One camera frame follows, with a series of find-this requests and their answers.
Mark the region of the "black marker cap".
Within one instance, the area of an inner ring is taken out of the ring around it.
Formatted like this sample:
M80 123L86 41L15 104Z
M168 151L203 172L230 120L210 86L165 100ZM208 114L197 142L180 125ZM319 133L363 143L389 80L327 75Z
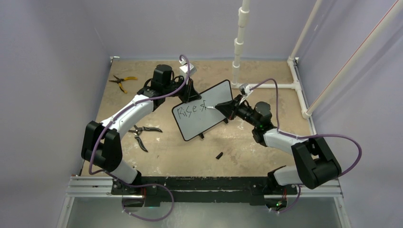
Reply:
M223 155L223 152L220 152L216 157L215 157L215 159L220 159L221 157L222 157L222 155Z

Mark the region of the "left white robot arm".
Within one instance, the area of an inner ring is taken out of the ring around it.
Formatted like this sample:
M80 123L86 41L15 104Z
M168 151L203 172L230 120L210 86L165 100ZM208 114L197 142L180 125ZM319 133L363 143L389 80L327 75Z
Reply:
M154 69L134 98L111 117L98 123L91 121L85 128L81 157L91 166L120 179L129 194L137 194L142 187L141 172L123 160L121 140L141 119L155 111L167 97L179 97L183 103L200 100L194 89L192 65L185 64L186 76L175 76L169 65Z

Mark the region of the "small black-framed whiteboard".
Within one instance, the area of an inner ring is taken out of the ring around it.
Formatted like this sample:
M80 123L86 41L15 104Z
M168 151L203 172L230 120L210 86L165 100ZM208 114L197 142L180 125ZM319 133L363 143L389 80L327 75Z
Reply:
M215 106L232 99L230 81L226 79L203 91L201 100L174 106L172 114L182 138L189 141L224 121L225 116L221 112L206 107Z

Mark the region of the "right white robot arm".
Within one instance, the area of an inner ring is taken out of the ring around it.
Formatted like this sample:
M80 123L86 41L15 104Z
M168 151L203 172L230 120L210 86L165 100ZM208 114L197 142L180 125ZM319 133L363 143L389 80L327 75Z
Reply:
M281 132L271 121L268 103L258 102L251 107L238 96L215 105L215 109L229 120L239 117L253 125L252 135L256 143L293 156L295 166L283 166L268 173L266 186L270 192L279 193L289 184L314 189L341 175L341 166L323 137L302 139Z

